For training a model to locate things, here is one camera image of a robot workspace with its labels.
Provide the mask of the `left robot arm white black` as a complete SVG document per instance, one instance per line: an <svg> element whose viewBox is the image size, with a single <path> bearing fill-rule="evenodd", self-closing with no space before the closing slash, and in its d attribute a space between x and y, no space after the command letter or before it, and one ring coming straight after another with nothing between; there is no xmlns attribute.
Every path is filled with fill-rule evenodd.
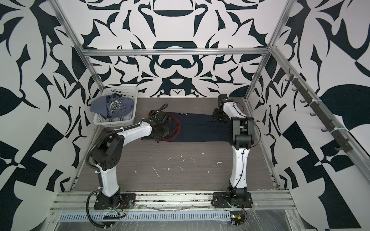
<svg viewBox="0 0 370 231"><path fill-rule="evenodd" d="M170 135L172 120L165 112L157 111L149 118L126 128L105 128L88 151L85 163L98 174L99 188L96 192L100 198L118 200L120 188L117 181L117 165L123 147L143 137L152 137L154 141Z"/></svg>

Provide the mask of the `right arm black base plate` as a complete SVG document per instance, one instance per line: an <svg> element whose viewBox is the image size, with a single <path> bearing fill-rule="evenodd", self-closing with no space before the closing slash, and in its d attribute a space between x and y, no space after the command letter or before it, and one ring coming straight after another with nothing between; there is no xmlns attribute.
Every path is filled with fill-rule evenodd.
<svg viewBox="0 0 370 231"><path fill-rule="evenodd" d="M236 197L228 196L225 192L214 192L211 205L215 208L252 208L253 200L249 192L245 195Z"/></svg>

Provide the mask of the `navy tank top red trim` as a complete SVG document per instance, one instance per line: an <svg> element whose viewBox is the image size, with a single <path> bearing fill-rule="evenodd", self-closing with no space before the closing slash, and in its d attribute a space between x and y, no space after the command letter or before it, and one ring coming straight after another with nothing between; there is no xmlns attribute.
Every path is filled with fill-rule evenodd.
<svg viewBox="0 0 370 231"><path fill-rule="evenodd" d="M170 134L161 141L213 142L229 141L230 122L222 122L212 115L167 112L171 119Z"/></svg>

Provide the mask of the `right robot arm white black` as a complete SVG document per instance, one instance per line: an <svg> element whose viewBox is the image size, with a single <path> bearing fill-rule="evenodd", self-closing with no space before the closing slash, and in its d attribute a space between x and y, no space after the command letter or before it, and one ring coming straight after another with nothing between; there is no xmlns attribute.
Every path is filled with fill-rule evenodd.
<svg viewBox="0 0 370 231"><path fill-rule="evenodd" d="M226 200L235 206L237 203L251 201L247 184L247 161L254 145L254 119L239 109L238 103L227 97L218 96L218 105L213 117L230 122L228 140L233 152L232 173L226 190Z"/></svg>

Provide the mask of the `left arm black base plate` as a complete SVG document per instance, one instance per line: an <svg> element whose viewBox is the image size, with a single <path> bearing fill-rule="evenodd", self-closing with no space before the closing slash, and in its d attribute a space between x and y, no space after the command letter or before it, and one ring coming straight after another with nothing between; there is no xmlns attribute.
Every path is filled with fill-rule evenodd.
<svg viewBox="0 0 370 231"><path fill-rule="evenodd" d="M112 197L108 197L103 193L99 193L95 199L94 209L117 209L125 210L135 204L135 193L116 193Z"/></svg>

